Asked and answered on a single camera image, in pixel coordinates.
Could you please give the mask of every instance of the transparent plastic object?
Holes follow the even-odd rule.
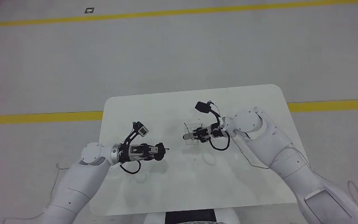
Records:
[[[184,124],[184,134],[193,132],[195,129],[197,128],[201,128],[202,127],[202,123],[185,123]],[[191,145],[191,144],[199,144],[200,141],[198,139],[188,139],[185,140],[185,144],[186,145]]]

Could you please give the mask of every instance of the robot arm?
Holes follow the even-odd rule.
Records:
[[[144,137],[147,134],[145,126],[136,122],[133,123],[133,131],[123,144],[104,147],[92,142],[86,145],[82,150],[81,159],[70,167],[61,180],[51,204],[42,216],[42,223],[73,223],[77,214],[99,190],[111,165],[130,161],[161,160],[166,153],[162,143],[155,146],[145,143],[130,145],[136,136]]]
[[[198,110],[208,111],[210,104],[210,101],[206,104],[200,102],[197,104],[201,107]],[[212,129],[203,129],[207,129],[209,136],[195,137],[205,133],[197,129],[183,138],[194,136],[208,141],[211,137],[220,137],[210,133]],[[291,139],[263,110],[243,110],[232,118],[223,118],[214,131],[218,129],[221,129],[224,137],[239,136],[263,164],[283,179],[294,193],[308,223],[358,223],[358,206],[354,200],[344,190],[313,172]],[[250,138],[254,133],[258,137]]]

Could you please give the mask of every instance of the gray floor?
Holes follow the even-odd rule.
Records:
[[[0,0],[0,21],[284,0]],[[103,110],[111,96],[273,83],[287,102],[358,99],[358,5],[0,27],[0,114]],[[293,114],[309,161],[358,183],[357,111]],[[38,214],[101,122],[0,125],[0,217]],[[243,224],[305,223],[296,204],[235,208]],[[144,214],[75,223],[142,223]]]

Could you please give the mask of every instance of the yellow stripe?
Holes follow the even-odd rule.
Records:
[[[287,104],[291,113],[313,111],[358,110],[358,100],[290,102]]]
[[[90,120],[102,120],[102,116],[103,111],[0,115],[0,124],[86,122]]]
[[[288,107],[291,113],[358,110],[358,100],[289,102]],[[0,124],[87,122],[92,120],[102,120],[102,116],[103,111],[0,115]]]
[[[309,1],[309,2],[254,4],[254,5],[246,5],[246,6],[192,8],[187,10],[167,10],[167,11],[137,12],[137,13],[99,15],[99,16],[80,16],[80,17],[68,17],[68,18],[45,18],[40,20],[6,21],[6,22],[0,22],[0,26],[26,26],[26,25],[36,25],[36,24],[57,24],[62,22],[120,20],[126,18],[175,16],[175,15],[185,15],[185,14],[202,14],[202,13],[216,13],[216,12],[238,12],[238,11],[251,11],[251,10],[270,10],[270,9],[278,9],[278,8],[297,8],[297,7],[327,6],[333,4],[355,4],[355,3],[358,3],[358,0],[318,0],[318,1]]]

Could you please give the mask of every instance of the black panel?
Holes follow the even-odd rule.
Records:
[[[178,224],[183,222],[208,221],[216,222],[213,209],[166,212],[165,224]]]

